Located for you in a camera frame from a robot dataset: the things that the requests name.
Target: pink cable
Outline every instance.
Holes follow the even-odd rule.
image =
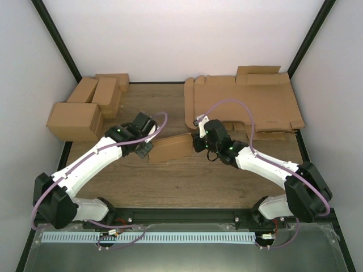
[[[208,113],[210,113],[215,107],[219,106],[220,104],[222,103],[225,103],[225,102],[236,102],[238,104],[240,104],[242,107],[245,108],[245,110],[247,111],[248,115],[250,116],[250,120],[251,120],[251,126],[252,126],[252,129],[251,129],[251,136],[250,136],[250,149],[251,151],[255,154],[255,156],[257,158],[259,158],[260,160],[263,160],[264,162],[266,163],[269,163],[271,165],[274,165],[276,166],[277,168],[279,169],[282,169],[284,171],[286,171],[287,173],[293,175],[294,177],[296,177],[297,179],[299,179],[302,183],[304,183],[307,187],[309,187],[310,190],[312,190],[319,198],[320,200],[324,203],[325,205],[325,208],[326,208],[326,211],[322,214],[319,214],[320,216],[327,216],[329,213],[330,213],[330,206],[329,206],[329,203],[326,201],[326,199],[323,197],[322,194],[320,194],[320,192],[318,190],[315,189],[314,186],[312,186],[305,178],[303,178],[302,176],[296,174],[295,172],[291,171],[290,169],[287,169],[286,167],[283,167],[273,161],[270,161],[269,159],[266,159],[265,157],[259,155],[256,150],[254,149],[253,145],[252,145],[252,140],[253,140],[253,137],[255,135],[255,121],[254,121],[254,118],[252,116],[252,113],[250,112],[250,110],[247,108],[246,105],[244,105],[241,101],[239,100],[236,100],[236,99],[225,99],[225,100],[222,100],[220,102],[218,102],[217,104],[215,104],[214,106],[212,106],[207,112],[206,114],[204,114],[201,118],[199,118],[197,120],[197,123],[199,123],[201,120],[203,120],[203,118],[205,116],[208,115]]]
[[[110,228],[110,229],[115,229],[115,228],[118,228],[118,229],[120,229],[120,228],[132,228],[132,227],[143,228],[143,233],[138,238],[136,238],[135,240],[133,240],[133,241],[131,241],[131,242],[125,244],[125,245],[112,246],[109,249],[126,248],[126,247],[128,247],[130,245],[135,244],[137,241],[141,240],[145,236],[145,234],[146,234],[146,228],[143,225],[108,226],[108,225],[104,225],[104,224],[101,224],[101,223],[99,223],[97,221],[93,221],[93,220],[88,220],[88,222],[90,222],[90,223],[92,223],[92,224],[94,224],[96,226],[99,226],[101,228]],[[102,241],[102,239],[105,239],[106,237],[113,237],[113,236],[112,235],[105,235],[105,236],[100,237],[100,239],[97,241],[97,246],[99,248],[101,248],[100,242]]]
[[[101,148],[98,149],[98,151],[102,151],[104,149],[107,149],[109,147],[113,147],[113,146],[125,146],[125,145],[132,145],[132,144],[135,144],[135,143],[140,143],[140,142],[143,142],[153,136],[156,136],[157,134],[160,133],[160,131],[165,127],[167,121],[168,121],[168,114],[166,112],[159,112],[157,113],[154,117],[158,117],[160,115],[164,115],[164,122],[163,124],[153,133],[151,133],[150,135],[144,137],[144,138],[141,138],[141,139],[138,139],[138,140],[133,140],[133,141],[128,141],[128,142],[120,142],[120,143],[113,143],[113,144],[109,144],[107,146],[103,146]],[[80,160],[77,164],[75,164],[72,168],[70,168],[67,172],[66,172],[66,176],[68,176],[69,174],[72,173],[72,171],[74,171],[77,167],[79,167],[82,163],[84,163],[86,160],[88,160],[90,157],[92,157],[93,155],[95,155],[96,153],[92,152],[92,153],[89,153],[87,156],[85,156],[82,160]],[[42,195],[41,197],[38,199],[38,201],[35,203],[34,207],[33,207],[33,210],[31,212],[31,216],[30,216],[30,222],[31,222],[31,227],[33,230],[35,231],[39,231],[43,228],[45,228],[48,224],[45,224],[41,227],[37,227],[35,226],[34,224],[34,219],[35,219],[35,216],[36,216],[36,212],[40,206],[40,204],[42,203],[42,201],[44,200],[44,198],[50,193],[50,191],[53,190],[54,187],[56,187],[59,182],[61,182],[64,178],[63,177],[60,177],[57,181],[55,181]]]

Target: wooden floor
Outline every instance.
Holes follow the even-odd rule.
[[[115,120],[109,127],[130,122],[138,112],[154,115],[168,113],[168,123],[158,135],[164,138],[189,132],[184,123],[182,84],[131,84],[123,93]],[[234,139],[247,141],[243,131],[231,131]],[[302,162],[294,135],[285,141],[254,141],[255,148],[282,160]],[[68,164],[88,151],[95,143],[73,143]],[[203,207],[248,208],[263,196],[277,196],[283,191],[256,174],[209,162],[206,152],[188,158],[149,164],[131,154],[110,164],[89,181],[78,197],[104,197],[116,207]]]

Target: white wall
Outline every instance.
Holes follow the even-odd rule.
[[[336,2],[292,80],[307,150],[333,192],[357,271],[363,271],[362,9],[360,0]]]
[[[131,81],[287,71],[323,0],[45,0],[82,75]]]
[[[15,271],[30,230],[35,177],[53,173],[64,143],[45,127],[75,80],[31,1],[0,10],[0,271]]]

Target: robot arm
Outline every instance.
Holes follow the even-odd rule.
[[[219,120],[209,121],[207,116],[198,123],[198,127],[199,132],[192,134],[196,152],[208,150],[208,152],[216,153],[217,158],[224,164],[256,173],[286,191],[284,195],[264,197],[257,202],[252,215],[257,223],[263,224],[276,217],[292,215],[302,222],[312,222],[324,210],[324,204],[320,198],[299,179],[287,172],[287,169],[304,177],[327,201],[332,198],[327,184],[310,162],[298,165],[290,161],[278,160],[258,151],[252,152],[247,143],[232,140]],[[263,161],[256,155],[281,167]]]
[[[88,152],[71,165],[52,174],[42,173],[35,180],[33,204],[56,181],[56,187],[46,196],[38,212],[54,228],[64,228],[75,220],[95,220],[106,224],[113,222],[114,208],[104,198],[81,199],[75,196],[97,173],[115,160],[135,152],[141,158],[153,148],[150,137],[141,143],[117,146],[117,143],[138,140],[154,133],[157,123],[139,113],[132,123],[110,128],[105,136]]]

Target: small cardboard box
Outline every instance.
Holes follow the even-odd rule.
[[[197,116],[221,100],[235,99],[250,109],[256,132],[292,132],[304,127],[289,75],[279,74],[279,69],[279,66],[240,66],[236,76],[188,78],[184,84],[185,123],[195,129],[193,121]],[[220,104],[208,117],[251,126],[247,111],[238,103]]]
[[[103,116],[96,104],[55,103],[47,127],[63,141],[98,141],[102,137]]]
[[[68,103],[90,103],[96,91],[98,79],[82,78],[73,93],[68,98]]]
[[[193,154],[191,133],[177,135],[153,141],[153,149],[149,153],[149,163],[160,163],[180,159]]]
[[[129,88],[129,74],[96,74],[96,79],[116,78],[117,85],[121,92],[127,92]]]
[[[119,110],[121,91],[116,78],[100,78],[92,103],[100,107],[104,118],[115,118]]]

